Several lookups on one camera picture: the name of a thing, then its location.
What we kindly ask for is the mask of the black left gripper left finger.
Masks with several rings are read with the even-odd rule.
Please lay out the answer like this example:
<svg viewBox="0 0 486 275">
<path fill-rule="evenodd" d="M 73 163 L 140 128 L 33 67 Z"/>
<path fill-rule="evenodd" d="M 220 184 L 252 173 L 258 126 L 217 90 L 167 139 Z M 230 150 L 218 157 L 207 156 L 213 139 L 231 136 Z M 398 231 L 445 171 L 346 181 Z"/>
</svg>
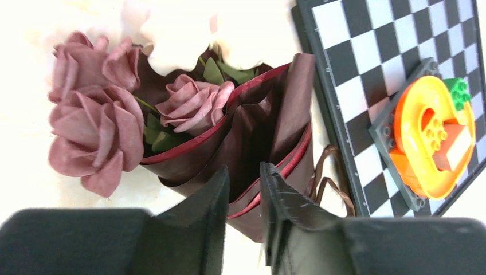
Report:
<svg viewBox="0 0 486 275">
<path fill-rule="evenodd" d="M 2 274 L 220 274 L 229 173 L 159 215 L 26 209 L 1 227 Z"/>
</svg>

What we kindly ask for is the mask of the brown ribbon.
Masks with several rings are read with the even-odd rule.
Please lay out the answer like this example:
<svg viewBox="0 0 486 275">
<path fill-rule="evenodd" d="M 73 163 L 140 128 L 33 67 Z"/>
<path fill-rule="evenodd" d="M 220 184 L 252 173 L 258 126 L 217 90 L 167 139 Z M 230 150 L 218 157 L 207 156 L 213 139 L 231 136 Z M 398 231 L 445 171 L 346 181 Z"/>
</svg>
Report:
<svg viewBox="0 0 486 275">
<path fill-rule="evenodd" d="M 330 177 L 323 175 L 324 170 L 324 162 L 329 158 L 333 157 L 338 167 L 338 176 L 340 179 L 344 179 L 342 173 L 342 161 L 341 157 L 338 154 L 337 146 L 328 144 L 323 148 L 323 152 L 317 162 L 314 172 L 313 183 L 311 186 L 311 192 L 309 194 L 310 200 L 314 201 L 317 204 L 320 204 L 322 201 L 324 189 L 327 186 L 330 186 L 343 200 L 347 216 L 356 216 L 355 206 L 350 198 L 350 192 L 346 185 L 338 186 Z"/>
</svg>

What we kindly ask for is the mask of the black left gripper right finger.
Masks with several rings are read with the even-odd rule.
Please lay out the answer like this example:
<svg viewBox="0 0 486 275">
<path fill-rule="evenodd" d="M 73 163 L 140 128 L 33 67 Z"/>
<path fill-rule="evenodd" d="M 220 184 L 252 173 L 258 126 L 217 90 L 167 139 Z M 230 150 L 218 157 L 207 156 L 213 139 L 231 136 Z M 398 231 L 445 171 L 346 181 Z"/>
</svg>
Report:
<svg viewBox="0 0 486 275">
<path fill-rule="evenodd" d="M 335 216 L 260 164 L 273 274 L 484 274 L 485 225 L 469 218 Z"/>
</svg>

